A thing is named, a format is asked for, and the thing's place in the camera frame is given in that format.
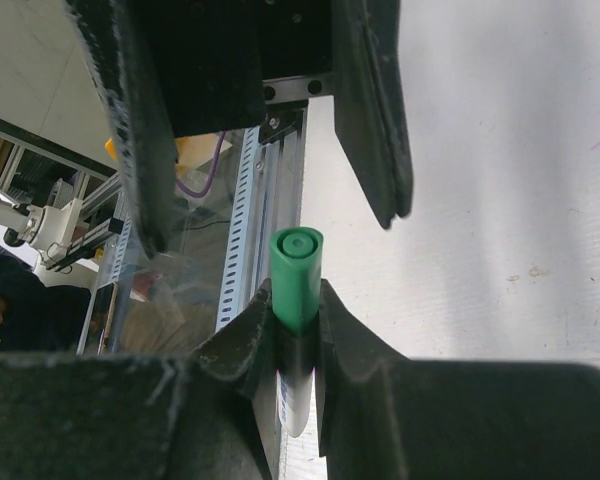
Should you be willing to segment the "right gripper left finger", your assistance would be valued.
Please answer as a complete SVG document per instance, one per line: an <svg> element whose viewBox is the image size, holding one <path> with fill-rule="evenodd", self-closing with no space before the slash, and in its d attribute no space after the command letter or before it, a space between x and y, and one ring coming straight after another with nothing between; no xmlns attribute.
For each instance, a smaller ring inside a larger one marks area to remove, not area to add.
<svg viewBox="0 0 600 480"><path fill-rule="evenodd" d="M0 354L0 479L271 479L271 285L189 354Z"/></svg>

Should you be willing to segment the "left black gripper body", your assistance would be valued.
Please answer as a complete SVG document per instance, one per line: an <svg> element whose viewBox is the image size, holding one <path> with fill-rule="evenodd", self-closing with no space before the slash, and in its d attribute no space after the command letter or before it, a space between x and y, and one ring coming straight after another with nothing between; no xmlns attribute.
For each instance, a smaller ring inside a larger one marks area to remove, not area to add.
<svg viewBox="0 0 600 480"><path fill-rule="evenodd" d="M253 127L267 109L330 94L329 1L132 1L151 107L132 137Z"/></svg>

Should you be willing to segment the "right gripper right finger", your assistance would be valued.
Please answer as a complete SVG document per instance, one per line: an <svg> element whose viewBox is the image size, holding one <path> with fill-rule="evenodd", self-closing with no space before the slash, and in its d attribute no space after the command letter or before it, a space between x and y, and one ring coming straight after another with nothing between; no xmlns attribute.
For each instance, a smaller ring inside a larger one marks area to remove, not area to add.
<svg viewBox="0 0 600 480"><path fill-rule="evenodd" d="M332 479L600 479L600 369L413 360L328 282L316 410Z"/></svg>

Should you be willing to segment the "green capped marker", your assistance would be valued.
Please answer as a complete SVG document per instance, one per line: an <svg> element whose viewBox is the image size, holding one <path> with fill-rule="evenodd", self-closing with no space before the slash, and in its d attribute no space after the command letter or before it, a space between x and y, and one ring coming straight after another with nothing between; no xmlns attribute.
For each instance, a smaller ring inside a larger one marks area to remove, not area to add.
<svg viewBox="0 0 600 480"><path fill-rule="evenodd" d="M280 422L293 438L304 431L310 410L322 251L322 234L309 227L280 230L270 241L277 402Z"/></svg>

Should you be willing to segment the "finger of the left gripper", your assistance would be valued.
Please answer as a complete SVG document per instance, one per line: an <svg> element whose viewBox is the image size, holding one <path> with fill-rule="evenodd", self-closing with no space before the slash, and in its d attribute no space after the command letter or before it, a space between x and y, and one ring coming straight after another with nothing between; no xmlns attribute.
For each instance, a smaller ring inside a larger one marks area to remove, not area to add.
<svg viewBox="0 0 600 480"><path fill-rule="evenodd" d="M177 149L131 1L66 1L106 113L129 214L145 254L171 236Z"/></svg>
<svg viewBox="0 0 600 480"><path fill-rule="evenodd" d="M399 68L399 1L332 3L336 136L379 225L407 217L413 167Z"/></svg>

